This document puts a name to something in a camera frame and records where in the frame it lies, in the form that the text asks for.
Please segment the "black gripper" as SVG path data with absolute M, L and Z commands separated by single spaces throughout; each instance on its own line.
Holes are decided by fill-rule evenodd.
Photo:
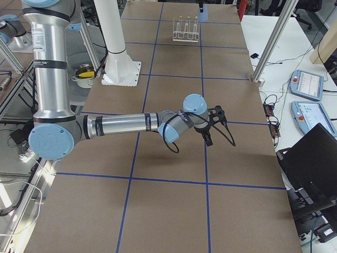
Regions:
M 199 11 L 200 13 L 203 13 L 204 12 L 204 9 L 203 9 L 203 5 L 204 5 L 204 0 L 198 0 L 198 4 L 199 4 Z
M 207 147 L 210 147 L 213 145 L 213 141 L 210 135 L 210 128 L 211 128 L 211 124 L 207 122 L 194 125 L 194 129 L 196 130 L 196 132 L 202 135 Z

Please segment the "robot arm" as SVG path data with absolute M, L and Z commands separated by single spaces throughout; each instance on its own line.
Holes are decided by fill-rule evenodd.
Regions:
M 137 86 L 141 62 L 127 53 L 116 1 L 95 1 L 106 45 L 105 68 L 95 82 L 84 111 L 71 111 L 68 93 L 66 29 L 80 16 L 78 1 L 23 1 L 23 14 L 31 25 L 38 110 L 29 134 L 30 148 L 40 157 L 58 160 L 68 155 L 82 140 L 110 134 L 158 132 L 165 144 L 195 129 L 211 145 L 209 130 L 214 125 L 204 97 L 190 94 L 177 112 L 126 114 L 135 99 L 122 87 Z

